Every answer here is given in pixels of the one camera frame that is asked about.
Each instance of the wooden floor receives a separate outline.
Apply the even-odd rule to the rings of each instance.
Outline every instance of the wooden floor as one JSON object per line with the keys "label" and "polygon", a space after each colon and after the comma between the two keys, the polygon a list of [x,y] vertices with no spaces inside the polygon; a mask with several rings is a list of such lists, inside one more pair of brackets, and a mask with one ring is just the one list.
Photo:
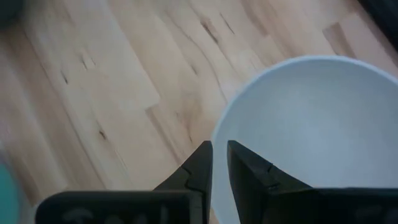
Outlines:
{"label": "wooden floor", "polygon": [[243,83],[308,54],[398,75],[356,0],[29,0],[0,32],[0,141],[31,204],[152,189]]}

